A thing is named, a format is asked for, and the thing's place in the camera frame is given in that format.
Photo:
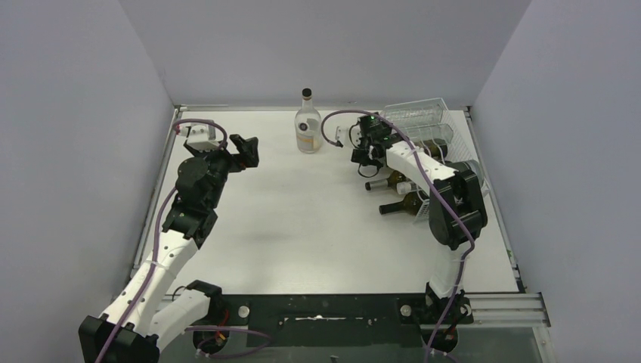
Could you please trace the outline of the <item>clear round bottle black cap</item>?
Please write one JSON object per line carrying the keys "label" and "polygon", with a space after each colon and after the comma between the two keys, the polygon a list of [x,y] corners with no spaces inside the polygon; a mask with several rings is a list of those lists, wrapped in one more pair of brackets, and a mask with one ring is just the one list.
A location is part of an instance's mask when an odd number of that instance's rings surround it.
{"label": "clear round bottle black cap", "polygon": [[314,108],[310,88],[302,90],[302,106],[295,115],[294,126],[297,148],[305,154],[318,152],[323,144],[321,115]]}

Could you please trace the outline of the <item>dark green wine bottle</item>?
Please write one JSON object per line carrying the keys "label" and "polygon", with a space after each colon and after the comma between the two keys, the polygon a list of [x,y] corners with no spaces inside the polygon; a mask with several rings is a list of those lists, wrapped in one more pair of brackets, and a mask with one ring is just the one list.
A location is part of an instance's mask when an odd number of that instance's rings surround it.
{"label": "dark green wine bottle", "polygon": [[424,153],[436,160],[444,161],[448,155],[447,143],[439,138],[419,142]]}

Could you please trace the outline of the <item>clear square glass bottle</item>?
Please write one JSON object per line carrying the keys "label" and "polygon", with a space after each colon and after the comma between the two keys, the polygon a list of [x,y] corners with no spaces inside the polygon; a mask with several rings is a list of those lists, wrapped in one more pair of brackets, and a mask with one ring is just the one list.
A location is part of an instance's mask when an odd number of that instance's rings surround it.
{"label": "clear square glass bottle", "polygon": [[439,103],[395,104],[383,109],[382,115],[399,128],[433,126],[441,122],[444,108]]}

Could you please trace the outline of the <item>clear tall glass bottle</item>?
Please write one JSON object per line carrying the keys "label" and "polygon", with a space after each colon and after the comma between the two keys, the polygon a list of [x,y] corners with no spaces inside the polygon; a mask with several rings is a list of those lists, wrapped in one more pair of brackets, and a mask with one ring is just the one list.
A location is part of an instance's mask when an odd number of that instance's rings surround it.
{"label": "clear tall glass bottle", "polygon": [[445,123],[422,126],[409,126],[401,131],[415,144],[443,146],[451,143],[454,137],[453,129]]}

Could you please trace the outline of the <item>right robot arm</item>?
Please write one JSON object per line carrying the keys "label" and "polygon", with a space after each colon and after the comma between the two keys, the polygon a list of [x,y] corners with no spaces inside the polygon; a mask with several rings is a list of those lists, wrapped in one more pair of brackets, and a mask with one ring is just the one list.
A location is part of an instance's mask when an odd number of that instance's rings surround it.
{"label": "right robot arm", "polygon": [[398,172],[417,186],[418,203],[428,205],[427,222],[438,256],[427,294],[444,301],[457,298],[463,293],[466,261],[488,224],[478,174],[460,163],[446,163],[423,141],[412,140],[378,113],[364,111],[358,126],[361,136],[352,159]]}

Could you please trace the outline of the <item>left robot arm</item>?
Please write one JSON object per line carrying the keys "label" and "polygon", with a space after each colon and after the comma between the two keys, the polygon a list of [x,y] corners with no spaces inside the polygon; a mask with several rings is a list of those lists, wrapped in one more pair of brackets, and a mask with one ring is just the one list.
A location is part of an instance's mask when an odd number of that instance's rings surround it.
{"label": "left robot arm", "polygon": [[226,147],[185,148],[191,157],[178,167],[177,180],[158,211],[152,249],[120,295],[79,327],[86,362],[157,362],[161,352],[194,322],[220,310],[221,288],[203,281],[161,308],[166,292],[200,250],[216,221],[228,176],[259,164],[259,140],[232,134],[235,154]]}

